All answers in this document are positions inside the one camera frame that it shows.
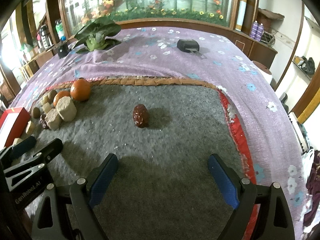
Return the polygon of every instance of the red box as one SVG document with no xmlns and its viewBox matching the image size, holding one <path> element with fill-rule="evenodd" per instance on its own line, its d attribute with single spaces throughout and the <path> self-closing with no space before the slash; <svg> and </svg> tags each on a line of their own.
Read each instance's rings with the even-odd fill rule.
<svg viewBox="0 0 320 240">
<path fill-rule="evenodd" d="M 10 108 L 0 118 L 0 149 L 12 145 L 22 135 L 30 120 L 30 114 L 23 107 Z"/>
</svg>

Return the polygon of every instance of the orange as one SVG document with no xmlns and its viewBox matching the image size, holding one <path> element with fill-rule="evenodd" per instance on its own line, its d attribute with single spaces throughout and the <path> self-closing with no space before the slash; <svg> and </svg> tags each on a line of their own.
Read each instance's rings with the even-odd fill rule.
<svg viewBox="0 0 320 240">
<path fill-rule="evenodd" d="M 54 107 L 56 107 L 60 98 L 63 98 L 63 97 L 70 97 L 70 92 L 63 90 L 63 91 L 60 91 L 58 94 L 56 94 L 56 96 L 54 97 L 54 100 L 53 100 Z"/>
<path fill-rule="evenodd" d="M 91 93 L 90 83 L 84 78 L 80 78 L 73 82 L 70 90 L 71 96 L 77 101 L 85 101 L 89 99 Z"/>
</svg>

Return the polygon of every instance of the metal screw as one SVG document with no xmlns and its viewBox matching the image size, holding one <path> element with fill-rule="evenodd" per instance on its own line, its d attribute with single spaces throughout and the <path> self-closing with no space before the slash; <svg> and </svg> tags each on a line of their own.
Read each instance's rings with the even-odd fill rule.
<svg viewBox="0 0 320 240">
<path fill-rule="evenodd" d="M 47 189 L 53 189 L 53 187 L 54 187 L 54 184 L 52 184 L 52 183 L 47 185 Z"/>
<path fill-rule="evenodd" d="M 278 182 L 274 182 L 274 183 L 273 183 L 273 186 L 274 186 L 275 188 L 280 188 L 280 184 L 279 184 Z"/>
<path fill-rule="evenodd" d="M 250 184 L 250 180 L 249 179 L 247 179 L 247 178 L 242 178 L 241 179 L 241 182 L 243 183 L 243 184 Z"/>
<path fill-rule="evenodd" d="M 85 183 L 85 179 L 84 178 L 80 178 L 80 179 L 77 180 L 77 183 L 79 185 L 84 184 Z"/>
</svg>

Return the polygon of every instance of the gray rug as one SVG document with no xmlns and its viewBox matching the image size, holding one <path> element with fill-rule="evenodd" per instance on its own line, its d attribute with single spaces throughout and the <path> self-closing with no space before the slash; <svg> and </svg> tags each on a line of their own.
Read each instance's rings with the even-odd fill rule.
<svg viewBox="0 0 320 240">
<path fill-rule="evenodd" d="M 134 125 L 137 104 L 149 110 L 148 128 Z M 219 236 L 232 208 L 208 171 L 208 157 L 218 153 L 239 174 L 242 168 L 215 90 L 104 85 L 75 105 L 76 119 L 59 130 L 37 127 L 35 149 L 54 138 L 63 141 L 63 151 L 49 164 L 58 186 L 87 176 L 108 153 L 117 155 L 118 171 L 94 208 L 110 240 Z M 38 202 L 28 206 L 29 214 Z"/>
</svg>

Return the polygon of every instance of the floral bedsheet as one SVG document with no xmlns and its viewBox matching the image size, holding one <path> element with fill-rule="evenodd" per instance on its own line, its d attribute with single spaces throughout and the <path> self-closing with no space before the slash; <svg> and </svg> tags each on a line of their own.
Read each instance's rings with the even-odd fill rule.
<svg viewBox="0 0 320 240">
<path fill-rule="evenodd" d="M 300 146 L 276 94 L 257 67 L 227 38 L 183 28 L 148 27 L 122 30 L 122 43 L 107 51 L 54 56 L 30 79 L 11 106 L 30 110 L 52 85 L 79 77 L 174 76 L 216 85 L 231 103 L 229 116 L 240 119 L 258 184 L 278 181 L 284 190 L 295 228 L 302 234 L 306 187 Z M 194 39 L 200 54 L 177 48 L 179 39 Z M 244 168 L 248 166 L 243 158 Z"/>
</svg>

